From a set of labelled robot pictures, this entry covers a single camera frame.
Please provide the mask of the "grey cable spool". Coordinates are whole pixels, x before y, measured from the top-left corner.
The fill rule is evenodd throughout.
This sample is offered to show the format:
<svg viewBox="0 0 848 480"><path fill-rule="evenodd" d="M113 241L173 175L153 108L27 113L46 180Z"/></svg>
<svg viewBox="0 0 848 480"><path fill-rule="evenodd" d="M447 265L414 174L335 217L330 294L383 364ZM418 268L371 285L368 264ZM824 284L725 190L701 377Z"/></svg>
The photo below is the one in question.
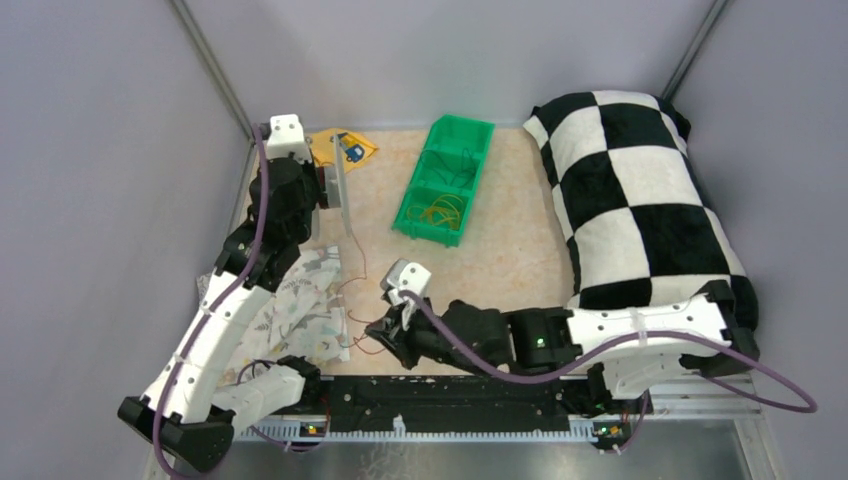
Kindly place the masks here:
<svg viewBox="0 0 848 480"><path fill-rule="evenodd" d="M336 209L340 212L345 234L353 237L353 225L351 221L349 189L347 185L346 172L343 161L340 158L341 149L336 147L335 162L328 167L320 167L313 161L317 170L319 185L322 189L322 209Z"/></svg>

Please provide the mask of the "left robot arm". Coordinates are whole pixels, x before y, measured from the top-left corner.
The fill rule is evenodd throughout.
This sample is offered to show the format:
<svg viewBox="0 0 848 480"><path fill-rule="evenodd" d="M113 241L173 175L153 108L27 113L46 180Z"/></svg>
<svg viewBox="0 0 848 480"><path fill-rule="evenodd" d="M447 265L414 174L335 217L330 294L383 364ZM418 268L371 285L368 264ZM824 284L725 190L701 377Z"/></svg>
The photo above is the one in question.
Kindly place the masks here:
<svg viewBox="0 0 848 480"><path fill-rule="evenodd" d="M319 404L320 370L303 357L267 360L266 371L252 380L227 387L218 382L311 237L313 213L325 203L322 180L310 157L261 160L247 219L225 240L186 334L156 380L122 401L119 419L152 444L170 477L182 476L170 458L196 476L208 474L236 434L283 408L303 414Z"/></svg>

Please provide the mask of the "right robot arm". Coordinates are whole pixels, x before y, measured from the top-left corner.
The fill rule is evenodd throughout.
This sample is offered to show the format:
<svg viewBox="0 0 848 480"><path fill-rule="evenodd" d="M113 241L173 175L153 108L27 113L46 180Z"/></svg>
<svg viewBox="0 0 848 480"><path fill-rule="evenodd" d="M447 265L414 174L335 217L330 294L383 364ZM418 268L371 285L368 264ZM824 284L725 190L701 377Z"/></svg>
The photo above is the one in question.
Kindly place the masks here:
<svg viewBox="0 0 848 480"><path fill-rule="evenodd" d="M587 400L600 412L689 374L744 373L760 358L724 281L710 281L682 302L618 310L502 311L455 299L436 313L416 290L390 288L383 298L388 310L364 333L404 368L426 357L516 385L583 375Z"/></svg>

